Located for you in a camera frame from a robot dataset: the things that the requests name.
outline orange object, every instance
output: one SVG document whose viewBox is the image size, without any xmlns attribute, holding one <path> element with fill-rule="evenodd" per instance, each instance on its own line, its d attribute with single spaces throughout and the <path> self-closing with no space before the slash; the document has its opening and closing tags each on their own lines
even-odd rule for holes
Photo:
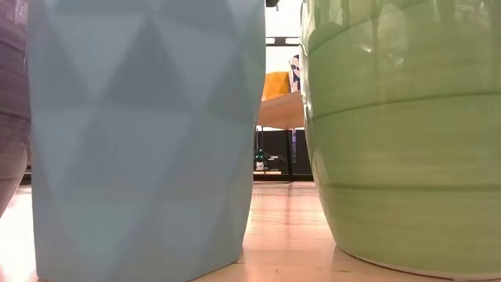
<svg viewBox="0 0 501 282">
<path fill-rule="evenodd" d="M 263 88 L 261 101 L 278 98 L 289 93 L 290 83 L 288 72 L 280 71 L 266 74 L 265 87 Z"/>
</svg>

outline geometric faceted vase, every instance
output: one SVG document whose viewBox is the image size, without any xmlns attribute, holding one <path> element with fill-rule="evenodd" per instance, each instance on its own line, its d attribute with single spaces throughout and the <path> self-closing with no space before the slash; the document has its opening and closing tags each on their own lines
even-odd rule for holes
<svg viewBox="0 0 501 282">
<path fill-rule="evenodd" d="M 308 146 L 340 248 L 501 277 L 501 2 L 308 0 Z"/>
<path fill-rule="evenodd" d="M 239 258 L 265 4 L 30 6 L 38 275 L 185 281 Z"/>
<path fill-rule="evenodd" d="M 30 154 L 23 4 L 0 2 L 0 218 L 23 178 Z"/>
</svg>

